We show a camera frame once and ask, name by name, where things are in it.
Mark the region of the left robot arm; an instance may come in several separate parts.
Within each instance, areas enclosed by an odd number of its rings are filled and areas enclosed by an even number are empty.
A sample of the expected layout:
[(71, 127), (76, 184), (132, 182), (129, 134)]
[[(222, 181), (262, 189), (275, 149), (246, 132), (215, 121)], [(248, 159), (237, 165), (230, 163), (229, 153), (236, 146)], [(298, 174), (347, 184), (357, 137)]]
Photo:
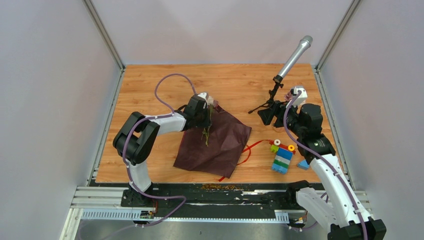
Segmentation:
[(112, 145), (122, 157), (129, 177), (129, 186), (135, 191), (134, 200), (140, 206), (149, 206), (153, 199), (183, 199), (184, 196), (153, 196), (147, 167), (156, 138), (160, 135), (184, 132), (192, 128), (212, 125), (210, 109), (213, 97), (206, 92), (193, 95), (188, 104), (163, 115), (143, 115), (133, 112), (116, 134)]

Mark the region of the mauve rose with stem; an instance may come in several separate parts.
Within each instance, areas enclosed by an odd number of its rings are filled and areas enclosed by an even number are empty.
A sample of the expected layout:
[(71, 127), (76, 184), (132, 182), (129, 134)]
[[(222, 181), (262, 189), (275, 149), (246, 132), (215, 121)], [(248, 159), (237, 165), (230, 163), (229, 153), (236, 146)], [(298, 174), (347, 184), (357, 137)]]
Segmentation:
[(284, 100), (285, 101), (290, 101), (293, 99), (293, 95), (292, 93), (289, 91), (285, 96), (284, 96)]

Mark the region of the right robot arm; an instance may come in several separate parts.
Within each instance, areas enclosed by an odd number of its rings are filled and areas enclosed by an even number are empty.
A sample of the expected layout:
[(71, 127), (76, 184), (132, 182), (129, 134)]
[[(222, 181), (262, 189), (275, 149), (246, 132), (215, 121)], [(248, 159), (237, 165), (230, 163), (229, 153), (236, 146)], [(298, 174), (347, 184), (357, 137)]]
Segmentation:
[(288, 184), (286, 204), (307, 210), (327, 230), (329, 240), (382, 240), (387, 228), (374, 219), (355, 195), (341, 169), (335, 148), (322, 133), (321, 107), (306, 103), (301, 107), (281, 101), (268, 101), (258, 110), (264, 125), (284, 127), (287, 135), (310, 168), (319, 177), (330, 202), (325, 202), (306, 180)]

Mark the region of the maroon flower bouquet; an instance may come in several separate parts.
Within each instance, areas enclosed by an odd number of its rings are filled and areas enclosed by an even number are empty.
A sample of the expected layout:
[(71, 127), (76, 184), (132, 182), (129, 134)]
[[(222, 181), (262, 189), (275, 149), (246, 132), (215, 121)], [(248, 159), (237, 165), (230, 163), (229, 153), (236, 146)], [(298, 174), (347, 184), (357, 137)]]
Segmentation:
[(184, 132), (173, 166), (230, 178), (250, 138), (252, 128), (217, 105), (209, 135), (202, 128)]

